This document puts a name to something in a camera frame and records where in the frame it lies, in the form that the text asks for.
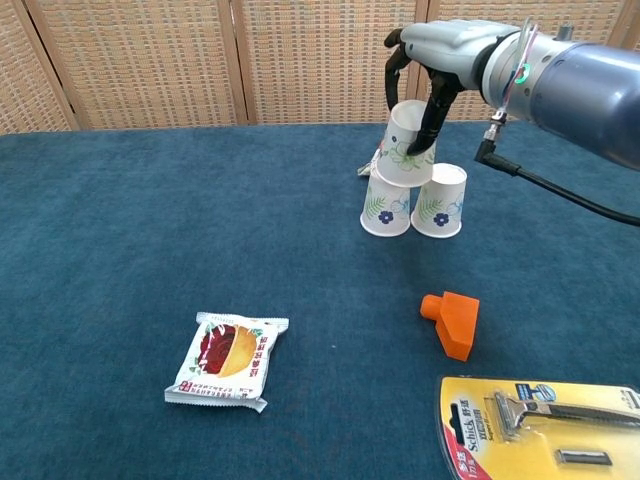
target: yellow packaging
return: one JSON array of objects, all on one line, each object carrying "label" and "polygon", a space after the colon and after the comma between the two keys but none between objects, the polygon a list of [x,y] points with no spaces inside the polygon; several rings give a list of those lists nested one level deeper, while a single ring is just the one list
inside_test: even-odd
[{"label": "yellow packaging", "polygon": [[[640,428],[527,416],[517,436],[507,437],[494,397],[497,391],[520,400],[640,414],[640,395],[626,386],[445,377],[438,416],[441,444],[454,478],[640,479]],[[459,422],[453,420],[454,410]],[[612,465],[561,463],[561,449],[606,452]]]}]

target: razor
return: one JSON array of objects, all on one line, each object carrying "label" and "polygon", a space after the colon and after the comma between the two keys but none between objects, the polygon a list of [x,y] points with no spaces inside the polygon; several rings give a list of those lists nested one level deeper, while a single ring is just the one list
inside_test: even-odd
[{"label": "razor", "polygon": [[500,426],[506,438],[516,436],[518,429],[522,426],[527,416],[640,428],[640,415],[632,413],[563,403],[516,400],[501,392],[496,392],[494,396],[498,406]]}]

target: black cable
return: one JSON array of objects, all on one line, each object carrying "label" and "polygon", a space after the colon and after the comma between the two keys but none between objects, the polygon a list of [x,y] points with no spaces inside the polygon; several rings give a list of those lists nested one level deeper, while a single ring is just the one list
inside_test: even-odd
[{"label": "black cable", "polygon": [[527,172],[523,170],[522,167],[518,164],[511,162],[510,160],[501,157],[500,155],[496,155],[493,152],[485,153],[484,155],[478,155],[476,157],[480,163],[488,165],[496,170],[500,170],[501,172],[508,173],[514,177],[521,177],[534,185],[538,185],[539,187],[548,190],[549,192],[555,193],[570,202],[575,203],[576,205],[580,205],[581,207],[586,208],[598,215],[602,215],[603,217],[607,217],[611,220],[615,220],[616,222],[625,223],[627,225],[633,225],[635,227],[640,227],[640,217],[634,217],[632,215],[627,215],[621,212],[617,212],[615,210],[611,210],[610,208],[603,207],[602,205],[598,205],[597,203],[592,202],[591,200],[587,200],[580,195],[576,195],[575,193],[567,190],[566,188],[562,188],[555,183],[551,183],[550,181],[539,177],[538,175]]}]

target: blue flower print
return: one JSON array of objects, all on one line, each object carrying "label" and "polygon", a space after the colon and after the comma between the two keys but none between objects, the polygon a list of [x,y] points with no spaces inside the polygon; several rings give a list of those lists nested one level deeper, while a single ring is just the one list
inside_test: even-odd
[{"label": "blue flower print", "polygon": [[449,215],[446,213],[437,213],[436,216],[433,217],[433,222],[439,227],[444,227],[449,223]]},{"label": "blue flower print", "polygon": [[378,220],[387,225],[389,222],[393,221],[393,213],[385,210],[378,215]]}]

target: floral paper cup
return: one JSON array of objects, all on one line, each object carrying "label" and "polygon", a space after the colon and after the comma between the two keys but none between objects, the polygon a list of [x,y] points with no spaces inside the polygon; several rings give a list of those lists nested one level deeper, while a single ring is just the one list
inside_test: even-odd
[{"label": "floral paper cup", "polygon": [[411,224],[423,235],[449,238],[462,228],[467,173],[456,165],[436,163],[433,178],[420,189]]},{"label": "floral paper cup", "polygon": [[378,237],[395,237],[409,229],[408,188],[395,187],[380,179],[377,159],[371,162],[371,174],[360,224],[367,232]]},{"label": "floral paper cup", "polygon": [[418,136],[427,104],[405,100],[391,110],[380,148],[378,175],[396,187],[419,187],[431,179],[436,144],[419,155],[407,155],[407,148]]}]

